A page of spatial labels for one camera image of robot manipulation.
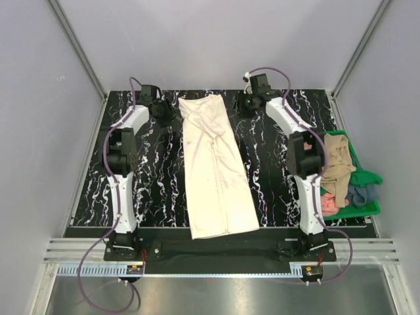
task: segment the tan cloth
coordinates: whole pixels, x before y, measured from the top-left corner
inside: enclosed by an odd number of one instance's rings
[[[185,189],[192,238],[259,229],[241,155],[223,98],[179,99]]]
[[[335,196],[338,208],[343,208],[346,206],[350,174],[356,170],[348,150],[348,140],[343,135],[325,135],[324,142],[328,153],[328,168],[322,175],[321,187]]]

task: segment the black and white patterned surface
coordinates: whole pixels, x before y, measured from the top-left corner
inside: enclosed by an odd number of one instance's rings
[[[297,226],[299,197],[293,176],[285,166],[287,139],[263,110],[253,118],[242,118],[234,106],[237,91],[164,91],[178,117],[161,128],[151,119],[136,136],[139,164],[133,179],[133,205],[139,226],[188,227],[184,187],[182,120],[178,97],[197,99],[221,94],[236,136],[261,226]],[[318,129],[336,129],[335,120],[323,90],[292,90],[287,101],[308,123]],[[131,93],[112,91],[101,126],[120,119],[131,105]],[[90,162],[72,226],[111,226],[110,187],[96,158]],[[360,225],[363,218],[338,220],[333,225]]]

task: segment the white wall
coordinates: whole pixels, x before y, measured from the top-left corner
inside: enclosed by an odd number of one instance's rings
[[[420,310],[420,2],[394,1],[339,95],[352,143],[382,175],[381,232],[396,244]]]
[[[237,89],[256,67],[332,89],[380,0],[60,0],[107,90]],[[270,76],[274,87],[285,81]]]
[[[0,9],[0,314],[27,314],[100,99],[44,0]]]

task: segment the gray cloth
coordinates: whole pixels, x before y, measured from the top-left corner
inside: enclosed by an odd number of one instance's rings
[[[348,184],[348,193],[346,199],[349,202],[349,205],[354,205],[357,208],[361,208],[364,205],[367,205],[373,200],[379,199],[378,191],[373,184],[366,185],[364,187],[357,187],[351,184]]]

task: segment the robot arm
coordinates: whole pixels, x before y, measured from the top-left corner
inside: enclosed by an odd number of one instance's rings
[[[157,123],[165,126],[173,119],[173,111],[167,100],[162,100],[159,89],[153,85],[143,85],[142,91],[136,103],[142,105],[130,106],[126,114],[111,127],[105,127],[100,130],[98,143],[100,144],[98,153],[99,160],[103,161],[104,139],[108,131],[118,125],[113,131],[106,147],[106,158],[108,165],[117,180],[107,175],[110,184],[113,225],[119,217],[118,225],[110,236],[107,246],[111,251],[122,249],[124,251],[133,251],[140,253],[139,242],[137,241],[137,222],[133,209],[133,175],[138,165],[138,156],[136,148],[135,135],[140,128],[149,121],[150,117],[156,119]],[[120,213],[118,214],[118,198],[121,202]]]
[[[248,113],[265,106],[266,113],[282,130],[288,139],[286,163],[289,172],[294,176],[299,192],[301,204],[299,239],[305,252],[324,247],[328,239],[318,218],[323,221],[320,196],[320,177],[324,165],[324,153],[320,143],[307,131],[312,127],[294,112],[287,100],[283,100],[279,93],[273,91],[268,84],[265,74],[249,75],[244,80],[247,86],[238,97],[241,110]]]
[[[295,116],[297,123],[290,115],[289,113],[292,113],[292,115]],[[273,98],[266,104],[266,114],[271,117],[282,130],[287,135],[289,139],[289,147],[291,146],[291,135],[299,135],[299,134],[305,134],[306,130],[303,129],[301,126],[305,125],[310,128],[310,125],[307,124],[300,118],[289,106],[287,101],[285,101],[285,106],[282,106],[282,98]],[[292,164],[296,163],[295,158],[288,155],[287,157],[287,163]],[[309,234],[318,234],[322,233],[324,231],[324,228],[320,224],[320,222],[315,217],[315,210],[314,210],[314,204],[312,202],[313,200],[313,189],[312,189],[312,180],[318,176],[318,173],[314,173],[311,175],[305,176],[306,178],[303,178],[300,174],[293,174],[296,180],[297,189],[299,192],[299,200],[301,203],[301,222],[300,222],[300,228],[301,230],[309,235]],[[315,191],[316,191],[316,206],[318,209],[321,209],[321,193],[320,193],[320,183],[321,178],[318,177],[315,182]]]

